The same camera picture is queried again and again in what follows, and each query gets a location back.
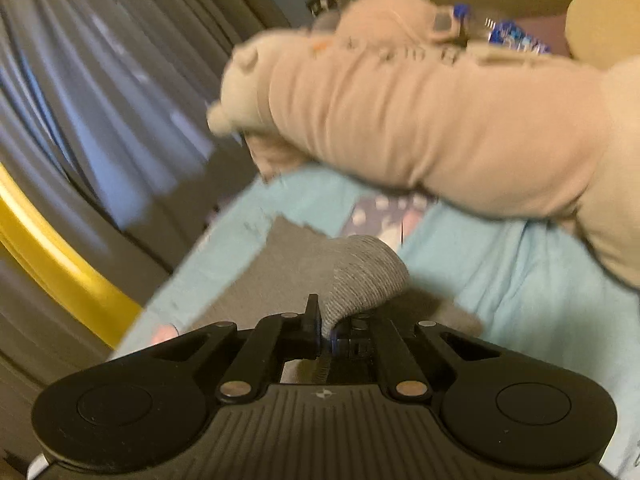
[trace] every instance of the blue label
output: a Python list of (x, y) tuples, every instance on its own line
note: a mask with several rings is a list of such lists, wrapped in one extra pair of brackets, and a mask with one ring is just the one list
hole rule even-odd
[(489, 37), (489, 43), (499, 44), (511, 50), (548, 54), (549, 46), (530, 36), (515, 22), (499, 22)]

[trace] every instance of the curtain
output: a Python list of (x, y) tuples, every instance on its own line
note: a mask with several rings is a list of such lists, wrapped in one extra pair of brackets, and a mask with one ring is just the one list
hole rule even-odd
[(144, 303), (254, 166), (206, 108), (268, 0), (0, 0), (0, 162), (92, 266)]

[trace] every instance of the logo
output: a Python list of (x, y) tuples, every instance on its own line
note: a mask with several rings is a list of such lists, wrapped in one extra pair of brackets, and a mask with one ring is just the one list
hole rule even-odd
[(327, 400), (329, 397), (333, 397), (335, 395), (335, 392), (332, 392), (331, 390), (327, 390), (326, 388), (324, 388), (322, 390), (314, 392), (314, 395), (318, 399)]
[(440, 59), (444, 64), (453, 65), (458, 60), (461, 53), (462, 49), (459, 47), (447, 45), (442, 49)]

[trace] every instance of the yellow frame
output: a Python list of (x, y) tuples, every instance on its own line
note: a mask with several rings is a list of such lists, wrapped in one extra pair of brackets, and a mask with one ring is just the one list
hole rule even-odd
[(2, 164), (0, 243), (47, 294), (111, 348), (142, 311), (65, 242)]

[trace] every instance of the water bottle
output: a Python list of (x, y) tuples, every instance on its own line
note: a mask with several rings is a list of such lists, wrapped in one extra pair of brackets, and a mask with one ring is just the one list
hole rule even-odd
[(460, 21), (462, 30), (470, 40), (481, 40), (498, 44), (511, 50), (548, 54), (549, 46), (522, 30), (514, 21), (500, 12), (471, 9), (458, 4), (453, 9), (454, 17)]

